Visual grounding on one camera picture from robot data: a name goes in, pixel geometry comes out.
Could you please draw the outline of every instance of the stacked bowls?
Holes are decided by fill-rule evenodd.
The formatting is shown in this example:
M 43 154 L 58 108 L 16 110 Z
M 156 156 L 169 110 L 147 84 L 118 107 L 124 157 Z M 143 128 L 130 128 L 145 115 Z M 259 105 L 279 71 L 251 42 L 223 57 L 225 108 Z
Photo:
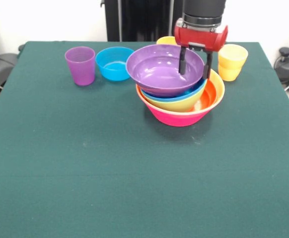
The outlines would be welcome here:
M 198 122 L 224 95 L 218 74 L 211 71 L 209 79 L 202 78 L 204 62 L 192 50 L 186 51 L 186 73 L 180 75 L 179 55 L 177 45 L 156 44 L 133 52 L 126 63 L 140 99 L 160 122 L 170 126 Z

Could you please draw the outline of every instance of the plastic bowl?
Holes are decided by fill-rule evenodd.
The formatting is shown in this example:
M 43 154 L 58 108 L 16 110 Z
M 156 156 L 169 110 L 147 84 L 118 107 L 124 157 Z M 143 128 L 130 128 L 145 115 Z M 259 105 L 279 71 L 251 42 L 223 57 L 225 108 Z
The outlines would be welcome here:
M 174 36 L 163 36 L 156 41 L 157 44 L 177 45 Z
M 96 56 L 96 64 L 103 77 L 111 81 L 122 81 L 130 78 L 126 70 L 126 61 L 134 50 L 126 47 L 109 47 Z
M 187 49 L 186 73 L 180 75 L 180 47 L 174 45 L 149 45 L 131 54 L 127 71 L 145 92 L 156 97 L 174 97 L 195 85 L 203 75 L 204 62 L 192 50 Z
M 187 90 L 183 95 L 179 97 L 171 98 L 158 98 L 152 96 L 145 91 L 141 91 L 143 96 L 151 104 L 168 111 L 173 112 L 188 112 L 196 104 L 203 94 L 207 80 L 201 79 L 195 86 Z
M 207 82 L 206 88 L 204 90 L 205 94 L 207 90 L 207 86 L 209 83 L 212 83 L 216 88 L 216 99 L 206 108 L 197 109 L 194 108 L 191 112 L 179 113 L 179 112 L 171 112 L 161 108 L 158 108 L 151 103 L 149 103 L 141 93 L 140 87 L 136 85 L 137 94 L 140 99 L 146 104 L 152 114 L 159 120 L 161 123 L 170 126 L 189 126 L 197 123 L 202 117 L 204 117 L 209 111 L 215 108 L 223 99 L 225 93 L 225 86 L 221 79 L 221 77 L 215 72 L 211 71 L 210 79 Z
M 194 104 L 190 112 L 201 111 L 209 106 L 211 106 L 217 99 L 217 92 L 214 84 L 209 81 L 205 85 L 205 89 L 200 99 Z

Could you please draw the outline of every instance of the blue bowl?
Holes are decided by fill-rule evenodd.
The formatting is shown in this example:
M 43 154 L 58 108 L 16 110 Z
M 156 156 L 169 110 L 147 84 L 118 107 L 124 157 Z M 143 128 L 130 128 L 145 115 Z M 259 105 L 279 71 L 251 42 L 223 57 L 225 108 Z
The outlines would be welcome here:
M 198 91 L 200 91 L 201 88 L 204 87 L 206 84 L 207 80 L 201 78 L 193 87 L 190 89 L 186 90 L 184 93 L 180 94 L 179 96 L 176 97 L 156 97 L 151 95 L 150 93 L 145 92 L 144 90 L 141 90 L 141 92 L 148 98 L 159 101 L 159 102 L 176 102 L 180 101 L 186 98 L 191 97 L 192 95 L 196 94 Z
M 134 50 L 126 47 L 109 47 L 96 56 L 96 64 L 103 77 L 111 81 L 122 81 L 130 78 L 126 62 Z

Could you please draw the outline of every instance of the yellow cup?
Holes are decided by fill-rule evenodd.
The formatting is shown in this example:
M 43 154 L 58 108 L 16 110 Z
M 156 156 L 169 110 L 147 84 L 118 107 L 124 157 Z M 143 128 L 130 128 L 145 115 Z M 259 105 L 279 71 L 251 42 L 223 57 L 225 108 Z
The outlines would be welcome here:
M 248 51 L 239 45 L 227 44 L 218 52 L 218 72 L 224 81 L 234 81 L 248 57 Z
M 164 36 L 156 41 L 157 44 L 177 45 L 174 36 Z

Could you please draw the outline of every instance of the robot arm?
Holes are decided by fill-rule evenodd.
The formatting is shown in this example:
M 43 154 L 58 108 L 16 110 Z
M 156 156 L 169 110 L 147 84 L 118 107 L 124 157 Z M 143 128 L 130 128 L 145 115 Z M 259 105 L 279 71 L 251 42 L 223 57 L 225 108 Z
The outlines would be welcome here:
M 216 33 L 220 26 L 226 0 L 184 0 L 183 15 L 176 22 L 174 36 L 181 46 L 179 73 L 185 74 L 186 48 L 204 51 L 207 63 L 204 68 L 204 78 L 209 78 L 212 53 L 218 52 L 226 42 L 228 27 L 223 32 Z

